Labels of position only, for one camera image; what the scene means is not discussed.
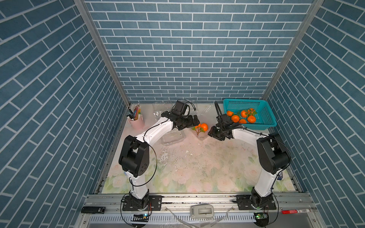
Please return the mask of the clear clamshell container front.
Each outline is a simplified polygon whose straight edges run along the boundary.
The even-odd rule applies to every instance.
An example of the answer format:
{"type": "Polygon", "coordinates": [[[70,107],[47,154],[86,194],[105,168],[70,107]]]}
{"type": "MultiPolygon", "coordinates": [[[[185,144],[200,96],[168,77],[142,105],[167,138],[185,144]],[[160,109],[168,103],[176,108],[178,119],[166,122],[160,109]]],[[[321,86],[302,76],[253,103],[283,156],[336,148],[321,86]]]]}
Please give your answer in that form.
{"type": "Polygon", "coordinates": [[[209,129],[207,132],[202,131],[200,127],[198,129],[195,128],[194,130],[191,130],[193,131],[194,136],[201,141],[205,140],[208,137],[209,129]]]}

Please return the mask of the clear clamshell container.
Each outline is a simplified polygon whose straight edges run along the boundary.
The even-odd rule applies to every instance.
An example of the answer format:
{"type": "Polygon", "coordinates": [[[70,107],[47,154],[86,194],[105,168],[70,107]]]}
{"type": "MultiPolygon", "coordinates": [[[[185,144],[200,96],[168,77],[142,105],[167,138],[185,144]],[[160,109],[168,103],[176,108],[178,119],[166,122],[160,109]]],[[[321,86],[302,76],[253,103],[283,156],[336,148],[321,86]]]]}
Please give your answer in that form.
{"type": "Polygon", "coordinates": [[[185,138],[185,133],[183,131],[178,131],[174,129],[169,133],[166,133],[161,137],[162,144],[169,145],[182,141],[185,138]]]}
{"type": "Polygon", "coordinates": [[[208,137],[209,129],[207,132],[202,131],[200,127],[198,129],[195,128],[194,130],[191,130],[193,131],[194,136],[201,141],[205,140],[208,137]]]}
{"type": "Polygon", "coordinates": [[[153,104],[153,114],[155,116],[155,120],[158,121],[161,118],[161,114],[165,111],[170,111],[172,108],[171,103],[167,102],[157,102],[153,104]]]}
{"type": "Polygon", "coordinates": [[[214,108],[213,103],[208,101],[196,101],[194,105],[198,116],[207,116],[214,108]]]}

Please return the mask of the teal plastic basket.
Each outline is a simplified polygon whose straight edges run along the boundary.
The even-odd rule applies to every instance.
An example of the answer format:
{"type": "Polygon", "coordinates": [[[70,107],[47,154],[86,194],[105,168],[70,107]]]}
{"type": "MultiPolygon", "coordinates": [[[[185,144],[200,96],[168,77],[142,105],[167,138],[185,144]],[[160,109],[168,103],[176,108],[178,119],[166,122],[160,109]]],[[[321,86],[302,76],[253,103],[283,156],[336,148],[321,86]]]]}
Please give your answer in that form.
{"type": "Polygon", "coordinates": [[[267,101],[227,98],[223,101],[223,108],[230,121],[251,130],[266,130],[277,126],[275,115],[267,101]]]}

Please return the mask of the clear clamshell container back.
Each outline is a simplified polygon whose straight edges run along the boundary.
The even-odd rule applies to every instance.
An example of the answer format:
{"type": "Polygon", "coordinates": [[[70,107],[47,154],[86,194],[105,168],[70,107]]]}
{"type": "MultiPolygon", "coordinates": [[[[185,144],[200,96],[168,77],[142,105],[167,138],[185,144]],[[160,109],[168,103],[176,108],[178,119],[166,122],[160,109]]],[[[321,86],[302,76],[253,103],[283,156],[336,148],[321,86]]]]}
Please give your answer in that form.
{"type": "Polygon", "coordinates": [[[198,116],[207,116],[214,108],[213,103],[208,101],[196,101],[194,105],[198,116]]]}

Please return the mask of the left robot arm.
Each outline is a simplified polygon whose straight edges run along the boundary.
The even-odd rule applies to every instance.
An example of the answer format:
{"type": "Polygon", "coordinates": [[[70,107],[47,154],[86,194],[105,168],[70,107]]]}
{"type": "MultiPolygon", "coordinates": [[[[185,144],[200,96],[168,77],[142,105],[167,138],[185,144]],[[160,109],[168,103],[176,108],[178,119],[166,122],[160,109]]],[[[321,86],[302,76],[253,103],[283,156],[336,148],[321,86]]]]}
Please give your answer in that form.
{"type": "Polygon", "coordinates": [[[162,136],[174,129],[181,131],[198,126],[200,121],[197,115],[190,114],[191,109],[196,111],[191,101],[179,99],[169,111],[162,112],[159,120],[146,131],[124,139],[118,163],[132,186],[128,196],[135,210],[151,209],[147,188],[150,180],[145,180],[144,175],[150,163],[150,149],[162,136]]]}

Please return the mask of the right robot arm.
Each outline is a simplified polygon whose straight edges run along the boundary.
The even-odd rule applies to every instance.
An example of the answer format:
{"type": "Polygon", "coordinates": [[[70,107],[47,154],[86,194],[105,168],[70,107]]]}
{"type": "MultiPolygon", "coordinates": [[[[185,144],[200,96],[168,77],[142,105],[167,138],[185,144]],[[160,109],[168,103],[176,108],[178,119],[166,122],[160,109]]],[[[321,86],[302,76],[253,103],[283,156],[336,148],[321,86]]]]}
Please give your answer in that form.
{"type": "Polygon", "coordinates": [[[217,112],[217,124],[211,128],[208,135],[219,141],[236,139],[256,146],[258,150],[261,172],[258,182],[251,190],[251,205],[254,209],[264,209],[268,202],[273,201],[273,187],[279,175],[291,163],[291,153],[282,142],[279,134],[265,135],[247,129],[239,123],[234,123],[224,114],[218,102],[214,102],[217,112]]]}

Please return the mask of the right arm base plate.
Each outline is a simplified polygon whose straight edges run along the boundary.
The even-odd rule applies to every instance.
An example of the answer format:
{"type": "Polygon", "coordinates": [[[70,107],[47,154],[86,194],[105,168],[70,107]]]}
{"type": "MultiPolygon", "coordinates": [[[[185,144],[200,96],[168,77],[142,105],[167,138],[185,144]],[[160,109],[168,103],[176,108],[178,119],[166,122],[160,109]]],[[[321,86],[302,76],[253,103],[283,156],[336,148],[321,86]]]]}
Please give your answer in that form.
{"type": "Polygon", "coordinates": [[[232,201],[238,205],[239,210],[276,210],[277,206],[273,195],[260,197],[258,195],[236,195],[232,201]]]}

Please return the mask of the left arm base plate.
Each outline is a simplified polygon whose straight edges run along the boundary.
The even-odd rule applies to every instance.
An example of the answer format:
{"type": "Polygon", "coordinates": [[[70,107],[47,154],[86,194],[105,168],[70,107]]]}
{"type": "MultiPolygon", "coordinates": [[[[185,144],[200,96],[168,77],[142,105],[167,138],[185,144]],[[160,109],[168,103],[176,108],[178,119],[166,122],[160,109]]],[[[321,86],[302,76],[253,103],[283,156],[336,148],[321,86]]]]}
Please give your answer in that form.
{"type": "Polygon", "coordinates": [[[123,198],[122,211],[160,211],[162,198],[162,195],[146,195],[142,199],[137,199],[129,194],[123,198]]]}

